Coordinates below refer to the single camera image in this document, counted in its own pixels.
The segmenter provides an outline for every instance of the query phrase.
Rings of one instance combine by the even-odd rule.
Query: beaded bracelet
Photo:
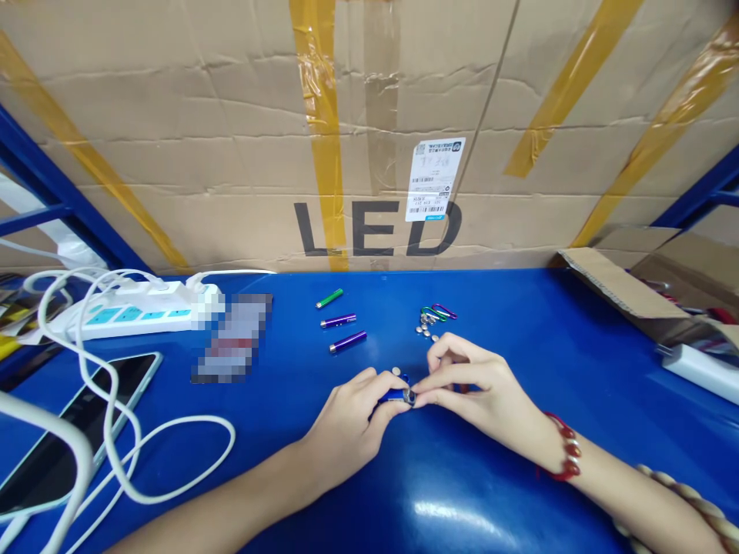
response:
[[[567,481],[580,474],[580,462],[578,458],[583,455],[580,450],[580,443],[575,439],[575,431],[568,427],[564,421],[551,412],[544,412],[544,415],[557,424],[560,435],[564,437],[564,451],[567,454],[567,458],[562,462],[562,473],[547,473],[555,481]]]

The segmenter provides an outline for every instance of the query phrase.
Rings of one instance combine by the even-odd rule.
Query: packing tape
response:
[[[631,24],[644,0],[603,0],[585,34],[508,160],[505,175],[525,178]]]
[[[167,261],[179,272],[191,273],[187,260],[175,248],[167,234],[105,158],[82,136],[62,107],[38,81],[3,31],[0,31],[0,72],[9,80],[11,87],[25,104],[77,158],[82,167],[136,218],[136,221],[152,237]]]
[[[739,72],[739,11],[714,35],[641,137],[616,181],[600,198],[571,248],[587,246],[621,200],[726,92]]]
[[[364,2],[364,95],[369,184],[374,196],[397,190],[395,138],[400,17],[393,0]]]
[[[339,109],[333,70],[336,0],[290,0],[290,17],[311,132],[313,166],[331,271],[349,271],[344,229],[344,194]]]

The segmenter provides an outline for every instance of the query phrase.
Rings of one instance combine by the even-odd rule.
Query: carabiner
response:
[[[431,309],[439,315],[445,315],[448,318],[456,319],[456,313],[452,312],[450,309],[444,308],[441,304],[434,304],[431,306]]]
[[[444,322],[446,321],[446,316],[445,316],[444,314],[440,314],[440,313],[438,313],[438,312],[437,312],[437,311],[436,311],[435,309],[433,309],[433,308],[429,308],[428,306],[424,306],[424,307],[422,307],[422,308],[421,308],[421,313],[422,313],[422,314],[423,314],[423,313],[426,313],[426,314],[427,314],[427,315],[429,315],[430,317],[436,318],[436,319],[438,319],[439,321],[441,321],[442,323],[444,323]]]

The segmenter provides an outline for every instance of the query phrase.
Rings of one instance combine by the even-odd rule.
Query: blue table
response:
[[[236,427],[236,446],[205,482],[174,501],[140,506],[125,496],[80,552],[101,552],[150,519],[253,467],[300,438],[331,388],[372,365],[399,366],[411,382],[426,374],[428,339],[414,328],[421,306],[459,314],[433,327],[505,356],[542,409],[630,464],[687,482],[739,521],[739,407],[664,371],[654,344],[575,275],[547,270],[239,276],[225,292],[271,292],[274,313],[259,362],[245,384],[191,385],[195,333],[89,343],[112,359],[160,351],[164,362],[137,413],[144,433],[179,416],[214,414]],[[342,287],[320,312],[314,304]],[[320,319],[356,312],[358,321],[323,330]],[[328,345],[358,330],[369,338],[331,356]],[[16,394],[59,411],[81,385],[76,357],[64,352]],[[2,422],[0,475],[38,433]],[[161,494],[182,485],[221,453],[227,433],[192,424],[143,450],[135,485]],[[130,429],[119,438],[126,452]],[[109,470],[107,464],[98,474]],[[65,549],[115,491],[72,527]],[[12,552],[37,552],[61,509],[36,516]],[[626,552],[610,520],[567,484],[536,478],[533,464],[436,406],[394,420],[380,454],[344,485],[266,530],[246,552]]]

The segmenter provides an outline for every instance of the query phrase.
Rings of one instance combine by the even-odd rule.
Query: mini flashlight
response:
[[[343,325],[344,323],[351,323],[356,321],[356,314],[340,315],[337,318],[324,319],[321,321],[321,327],[336,327],[337,325]]]
[[[367,338],[367,331],[359,331],[355,335],[351,335],[346,337],[345,339],[342,339],[338,342],[334,342],[332,345],[329,345],[329,352],[332,354],[336,354],[340,350],[344,350],[345,348],[351,346],[352,344],[359,342],[362,339]]]
[[[335,292],[332,292],[330,295],[328,295],[327,297],[325,297],[320,302],[316,302],[316,307],[318,309],[321,309],[323,306],[325,306],[329,302],[331,302],[331,301],[336,300],[337,298],[339,298],[343,293],[344,293],[344,291],[342,289],[338,289]]]

